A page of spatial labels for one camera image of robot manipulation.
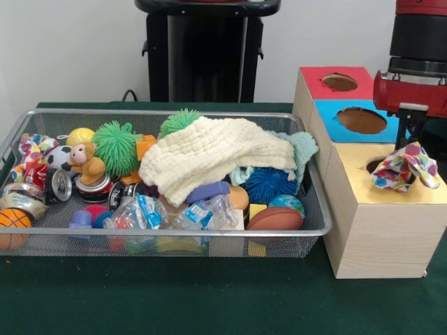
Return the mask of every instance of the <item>orange block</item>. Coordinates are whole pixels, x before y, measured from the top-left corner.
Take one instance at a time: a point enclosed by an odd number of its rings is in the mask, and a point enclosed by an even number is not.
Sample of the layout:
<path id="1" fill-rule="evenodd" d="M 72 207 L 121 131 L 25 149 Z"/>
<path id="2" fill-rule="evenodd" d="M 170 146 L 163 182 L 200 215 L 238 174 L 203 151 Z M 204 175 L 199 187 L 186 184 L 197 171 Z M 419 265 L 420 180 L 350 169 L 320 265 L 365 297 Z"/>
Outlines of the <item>orange block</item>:
<path id="1" fill-rule="evenodd" d="M 130 174 L 126 175 L 126 176 L 122 176 L 119 180 L 121 180 L 121 182 L 124 185 L 142 183 L 142 179 L 138 175 L 138 170 L 134 170 Z"/>
<path id="2" fill-rule="evenodd" d="M 153 135 L 144 135 L 142 141 L 137 141 L 137 157 L 141 161 L 146 151 L 149 150 L 154 144 L 156 144 L 156 138 Z"/>
<path id="3" fill-rule="evenodd" d="M 133 183 L 141 183 L 142 179 L 140 178 L 140 175 L 138 174 L 138 170 L 134 170 L 131 172 L 131 178 Z"/>

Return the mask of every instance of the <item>purple block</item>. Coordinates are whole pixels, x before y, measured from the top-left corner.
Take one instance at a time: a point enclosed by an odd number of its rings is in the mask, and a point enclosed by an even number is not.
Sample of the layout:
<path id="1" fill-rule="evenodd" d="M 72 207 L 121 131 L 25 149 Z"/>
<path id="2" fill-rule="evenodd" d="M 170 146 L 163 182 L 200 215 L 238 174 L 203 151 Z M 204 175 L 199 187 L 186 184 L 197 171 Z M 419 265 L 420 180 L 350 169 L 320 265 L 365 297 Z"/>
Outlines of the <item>purple block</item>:
<path id="1" fill-rule="evenodd" d="M 91 229 L 93 216 L 88 211 L 75 211 L 73 222 L 70 223 L 72 229 Z M 89 239 L 90 235 L 71 235 L 74 239 Z"/>
<path id="2" fill-rule="evenodd" d="M 208 200 L 221 194 L 230 194 L 230 184 L 226 181 L 218 181 L 213 184 L 196 188 L 190 195 L 188 195 L 186 202 L 191 206 L 197 201 Z"/>

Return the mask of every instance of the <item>wire mesh basket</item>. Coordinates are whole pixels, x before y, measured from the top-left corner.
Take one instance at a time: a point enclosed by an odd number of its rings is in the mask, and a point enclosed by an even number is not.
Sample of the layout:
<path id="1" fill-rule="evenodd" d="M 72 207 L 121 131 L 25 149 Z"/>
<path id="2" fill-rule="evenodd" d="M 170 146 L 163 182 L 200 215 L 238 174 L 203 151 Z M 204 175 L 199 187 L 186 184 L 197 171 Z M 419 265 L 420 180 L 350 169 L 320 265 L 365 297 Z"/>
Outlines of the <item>wire mesh basket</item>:
<path id="1" fill-rule="evenodd" d="M 10 183 L 10 169 L 20 159 L 18 142 L 23 133 L 56 138 L 75 128 L 97 129 L 117 120 L 133 125 L 136 133 L 158 134 L 160 125 L 174 112 L 134 110 L 44 110 L 23 114 L 0 148 L 0 186 Z M 290 114 L 204 112 L 209 118 L 244 117 L 267 131 L 293 134 L 303 131 L 300 120 Z M 314 160 L 307 164 L 297 197 L 306 209 L 301 230 L 295 231 L 197 231 L 197 230 L 85 230 L 68 228 L 74 211 L 87 205 L 76 192 L 68 202 L 54 204 L 32 228 L 1 228 L 0 239 L 26 235 L 16 250 L 0 255 L 28 256 L 193 256 L 303 258 L 316 240 L 332 227 L 328 202 Z"/>

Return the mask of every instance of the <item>black cable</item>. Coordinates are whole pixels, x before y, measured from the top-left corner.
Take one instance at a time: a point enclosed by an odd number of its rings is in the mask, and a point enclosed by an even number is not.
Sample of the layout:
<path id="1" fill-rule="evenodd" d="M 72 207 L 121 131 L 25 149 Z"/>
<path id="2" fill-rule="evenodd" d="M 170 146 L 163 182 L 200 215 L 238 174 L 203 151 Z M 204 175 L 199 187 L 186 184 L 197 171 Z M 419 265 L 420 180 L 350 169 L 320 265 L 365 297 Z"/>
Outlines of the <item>black cable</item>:
<path id="1" fill-rule="evenodd" d="M 131 90 L 131 89 L 128 89 L 128 90 L 126 91 L 126 93 L 123 95 L 123 99 L 121 99 L 121 101 L 126 101 L 127 96 L 128 96 L 129 94 L 132 94 L 133 101 L 138 101 L 138 99 L 137 99 L 137 95 L 136 95 L 135 92 L 134 92 L 133 90 Z"/>

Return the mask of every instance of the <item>stuffed monkey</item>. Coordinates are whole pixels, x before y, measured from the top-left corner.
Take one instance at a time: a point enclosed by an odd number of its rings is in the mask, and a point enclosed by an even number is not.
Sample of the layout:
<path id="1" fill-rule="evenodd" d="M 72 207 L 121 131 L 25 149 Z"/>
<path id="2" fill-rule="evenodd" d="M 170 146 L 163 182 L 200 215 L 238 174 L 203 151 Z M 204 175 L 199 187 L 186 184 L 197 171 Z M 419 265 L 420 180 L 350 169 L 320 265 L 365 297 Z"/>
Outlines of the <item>stuffed monkey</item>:
<path id="1" fill-rule="evenodd" d="M 94 157 L 96 146 L 90 142 L 83 142 L 75 145 L 71 149 L 68 165 L 71 171 L 80 173 L 80 182 L 84 185 L 92 185 L 98 181 L 105 173 L 105 164 Z"/>

